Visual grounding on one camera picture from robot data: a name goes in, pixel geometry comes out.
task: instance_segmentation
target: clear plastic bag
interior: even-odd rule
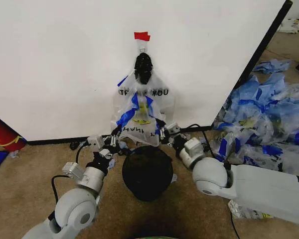
[[[273,100],[281,101],[284,98],[299,100],[299,84],[291,84],[285,87],[279,94],[272,96]]]
[[[277,170],[279,158],[274,155],[264,154],[262,147],[252,147],[245,144],[238,153],[232,154],[228,158],[233,164],[248,164],[252,166]]]
[[[158,105],[166,122],[171,122],[174,114],[175,96],[170,88],[153,70],[146,85],[136,80],[134,70],[118,84],[118,91],[113,98],[114,110],[117,112],[129,98],[129,92],[137,91],[139,95],[150,97]]]
[[[156,119],[164,120],[157,104],[148,96],[130,90],[125,104],[112,118],[112,128],[122,126],[121,137],[152,146],[159,145],[159,128]]]

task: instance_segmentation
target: plastic bag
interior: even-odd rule
[[[272,170],[278,170],[280,162],[279,157],[265,154],[262,147],[252,147],[248,144],[243,145],[240,151],[232,154],[228,160],[233,164],[248,164]]]
[[[240,100],[253,99],[257,95],[259,82],[256,76],[252,76],[245,84],[241,85],[239,88],[235,89],[231,96],[230,102],[231,105],[229,108],[226,108],[224,115],[225,122],[234,122],[236,121],[236,116],[240,108]]]
[[[129,91],[126,104],[113,115],[112,128],[122,126],[122,137],[146,143],[159,145],[159,128],[156,119],[164,120],[159,107],[148,96],[138,95]]]
[[[146,85],[141,84],[135,76],[134,70],[118,84],[118,91],[113,98],[114,110],[118,111],[129,98],[129,92],[150,97],[158,105],[160,113],[166,122],[171,122],[174,114],[175,97],[170,88],[157,76],[153,70]]]
[[[233,218],[236,219],[264,219],[264,218],[273,218],[273,216],[262,213],[256,210],[252,210],[246,207],[242,207],[235,203],[233,200],[230,200],[228,203],[229,210],[233,214]]]
[[[274,137],[283,141],[299,133],[299,100],[278,102],[266,111],[273,123]]]
[[[288,85],[279,94],[272,97],[273,100],[278,101],[281,101],[284,98],[299,99],[299,84]]]
[[[299,154],[291,151],[284,151],[281,155],[282,170],[285,173],[299,176]]]

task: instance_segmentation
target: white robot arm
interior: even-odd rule
[[[74,162],[67,162],[62,169],[76,181],[78,188],[65,193],[57,201],[50,216],[29,230],[23,239],[74,239],[96,219],[103,179],[113,156],[111,152],[117,152],[118,135],[119,133],[108,137],[108,147],[101,136],[88,138],[94,160],[86,165],[85,170]]]
[[[166,129],[175,135],[177,127],[173,124]],[[178,135],[172,144],[183,164],[192,169],[200,192],[232,199],[240,206],[299,224],[299,176],[205,157],[196,138],[186,141]]]

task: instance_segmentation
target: black cable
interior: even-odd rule
[[[237,238],[240,239],[240,237],[238,235],[238,232],[237,232],[237,230],[235,228],[235,224],[234,224],[234,221],[233,221],[233,214],[231,212],[230,212],[230,221],[231,221],[231,225],[233,226],[233,229],[235,231],[235,234],[236,234]]]
[[[54,193],[54,197],[55,197],[55,204],[58,203],[59,198],[58,198],[58,193],[56,192],[56,188],[55,188],[55,184],[54,184],[54,179],[55,178],[69,178],[69,176],[66,175],[55,175],[54,177],[51,178],[51,185],[52,185],[52,190]]]
[[[79,163],[79,154],[80,154],[80,151],[82,150],[82,148],[84,148],[85,146],[88,146],[89,145],[89,142],[86,141],[79,149],[78,151],[76,152],[76,157],[75,157],[75,162],[76,163]]]
[[[215,155],[214,155],[214,153],[213,153],[213,150],[212,150],[211,147],[210,147],[210,144],[209,144],[209,141],[208,141],[208,139],[207,139],[207,136],[206,136],[205,132],[204,132],[204,131],[202,131],[202,132],[203,132],[203,135],[204,135],[204,137],[205,137],[205,140],[206,140],[206,143],[207,143],[207,147],[209,148],[209,152],[210,152],[211,156],[212,156],[213,158],[216,158]]]

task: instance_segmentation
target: floor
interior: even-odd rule
[[[288,82],[299,83],[299,33],[277,33],[261,60],[292,59],[286,72]],[[258,74],[261,81],[268,76]],[[78,238],[131,239],[142,236],[170,236],[180,239],[234,239],[228,200],[199,193],[191,173],[167,146],[161,148],[173,159],[178,179],[154,202],[140,202],[122,180],[123,157],[105,178],[105,195],[97,221]],[[26,146],[19,158],[7,158],[0,166],[0,239],[21,238],[32,226],[53,211],[50,185],[67,161],[74,161],[69,144]],[[92,159],[89,149],[80,154],[80,164]],[[70,179],[57,179],[59,195],[74,187]],[[299,225],[279,219],[234,220],[241,239],[299,239]]]

